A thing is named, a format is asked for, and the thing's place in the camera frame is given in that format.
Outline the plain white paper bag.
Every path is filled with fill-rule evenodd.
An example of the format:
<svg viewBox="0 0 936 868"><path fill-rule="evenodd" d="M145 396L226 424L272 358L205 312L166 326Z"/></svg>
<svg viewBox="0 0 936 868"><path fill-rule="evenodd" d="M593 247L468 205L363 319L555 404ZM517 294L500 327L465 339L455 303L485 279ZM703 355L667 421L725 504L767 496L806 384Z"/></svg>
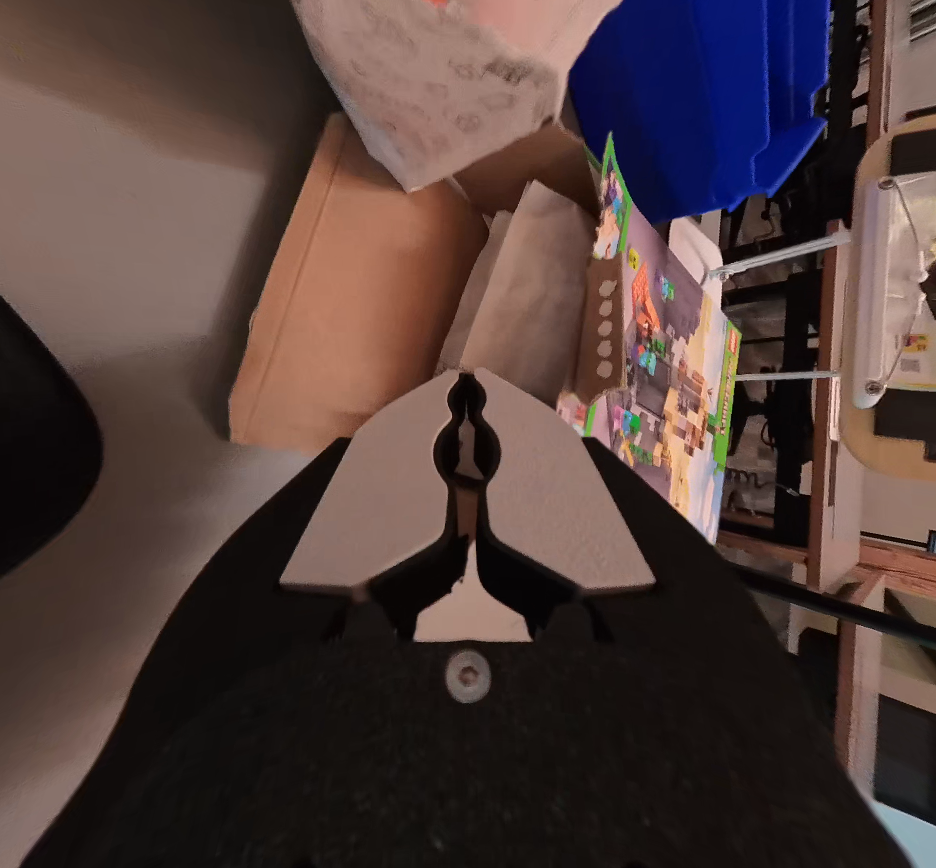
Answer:
<svg viewBox="0 0 936 868"><path fill-rule="evenodd" d="M496 212L487 226L487 242L474 261L467 279L454 320L440 352L434 375L459 369L462 354L474 325L481 302L488 289L489 280L496 265L501 247L506 238L513 213L507 210Z"/></svg>

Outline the large blue plastic bin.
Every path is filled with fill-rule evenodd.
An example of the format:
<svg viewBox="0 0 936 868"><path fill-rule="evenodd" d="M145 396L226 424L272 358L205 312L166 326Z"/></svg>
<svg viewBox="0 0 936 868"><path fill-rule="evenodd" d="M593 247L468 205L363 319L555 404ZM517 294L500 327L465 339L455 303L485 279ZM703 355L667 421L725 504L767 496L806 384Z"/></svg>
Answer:
<svg viewBox="0 0 936 868"><path fill-rule="evenodd" d="M830 0L623 0L569 75L653 225L775 195L823 132Z"/></svg>

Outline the green toy set box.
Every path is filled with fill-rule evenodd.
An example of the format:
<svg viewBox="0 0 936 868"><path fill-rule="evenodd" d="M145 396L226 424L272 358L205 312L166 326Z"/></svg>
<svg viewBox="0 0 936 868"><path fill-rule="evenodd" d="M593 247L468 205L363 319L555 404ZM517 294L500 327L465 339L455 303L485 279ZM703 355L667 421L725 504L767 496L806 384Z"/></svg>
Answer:
<svg viewBox="0 0 936 868"><path fill-rule="evenodd" d="M329 118L253 313L231 439L318 453L435 377L496 212L540 181L595 220L575 360L554 409L711 542L741 334L690 252L639 211L612 139L599 166L558 125L413 193Z"/></svg>

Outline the black metal desk frame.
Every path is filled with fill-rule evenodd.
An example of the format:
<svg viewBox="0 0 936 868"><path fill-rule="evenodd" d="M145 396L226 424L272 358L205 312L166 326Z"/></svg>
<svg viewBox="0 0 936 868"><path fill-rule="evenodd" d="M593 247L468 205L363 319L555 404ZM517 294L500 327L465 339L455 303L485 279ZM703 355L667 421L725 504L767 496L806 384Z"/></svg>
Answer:
<svg viewBox="0 0 936 868"><path fill-rule="evenodd" d="M739 256L776 256L784 247L806 243L825 234L826 225L848 223L855 173L867 146L867 127L854 126L856 109L867 109L868 93L855 95L860 63L871 39L868 0L825 0L831 13L829 75L818 91L813 111L825 126L802 161L781 185L777 195L767 197L765 215L777 208L780 232L761 243L732 244ZM762 307L783 307L782 331L750 337L755 347L768 346L772 367L763 373L816 369L820 354L822 284L832 251L813 252L788 258L772 266L755 267L740 275L724 302L731 312L753 313ZM751 418L763 421L759 439L773 453L771 475L732 471L738 488L722 504L728 529L771 543L806 548L811 529L812 494L800 483L814 460L815 424L813 390L822 380L785 380L755 383L764 392L757 400L749 383L736 388L732 420L734 457L748 433Z"/></svg>

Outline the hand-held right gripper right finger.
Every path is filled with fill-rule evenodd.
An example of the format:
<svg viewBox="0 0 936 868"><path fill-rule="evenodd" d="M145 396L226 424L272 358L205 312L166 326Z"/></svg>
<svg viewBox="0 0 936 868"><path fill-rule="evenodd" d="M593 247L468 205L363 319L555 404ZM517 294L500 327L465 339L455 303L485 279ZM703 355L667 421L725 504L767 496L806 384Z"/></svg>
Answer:
<svg viewBox="0 0 936 868"><path fill-rule="evenodd" d="M542 401L491 371L474 371L478 501L476 565L486 593L531 637L554 611L654 587L644 558L589 449Z"/></svg>

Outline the white instruction booklet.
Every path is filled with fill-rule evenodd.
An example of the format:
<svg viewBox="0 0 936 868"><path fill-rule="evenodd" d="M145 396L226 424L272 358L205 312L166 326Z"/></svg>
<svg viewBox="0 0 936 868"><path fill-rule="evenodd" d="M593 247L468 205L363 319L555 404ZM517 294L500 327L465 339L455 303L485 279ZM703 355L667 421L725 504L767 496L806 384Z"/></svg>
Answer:
<svg viewBox="0 0 936 868"><path fill-rule="evenodd" d="M921 245L925 277L919 283L919 312L907 336L899 380L905 386L933 390L935 384L935 173L900 177L900 189Z"/></svg>

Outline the black desk leg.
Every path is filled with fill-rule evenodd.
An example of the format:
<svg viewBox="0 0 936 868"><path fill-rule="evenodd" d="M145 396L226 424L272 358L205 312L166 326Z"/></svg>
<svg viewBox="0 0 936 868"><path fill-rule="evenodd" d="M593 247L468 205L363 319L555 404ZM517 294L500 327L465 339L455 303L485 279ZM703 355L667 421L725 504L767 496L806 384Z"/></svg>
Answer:
<svg viewBox="0 0 936 868"><path fill-rule="evenodd" d="M932 626L924 625L909 617L891 616L880 610L820 594L792 581L780 579L759 570L734 563L729 563L728 567L736 573L749 590L755 593L935 650L935 628Z"/></svg>

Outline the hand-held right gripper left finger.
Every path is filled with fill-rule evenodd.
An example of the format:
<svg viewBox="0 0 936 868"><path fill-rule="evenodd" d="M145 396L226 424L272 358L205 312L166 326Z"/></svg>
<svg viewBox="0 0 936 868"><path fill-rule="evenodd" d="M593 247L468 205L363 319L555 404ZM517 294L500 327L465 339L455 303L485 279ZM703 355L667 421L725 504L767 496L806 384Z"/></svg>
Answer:
<svg viewBox="0 0 936 868"><path fill-rule="evenodd" d="M413 640L419 615L467 567L453 470L462 375L444 373L375 414L350 439L280 576L281 587L376 603Z"/></svg>

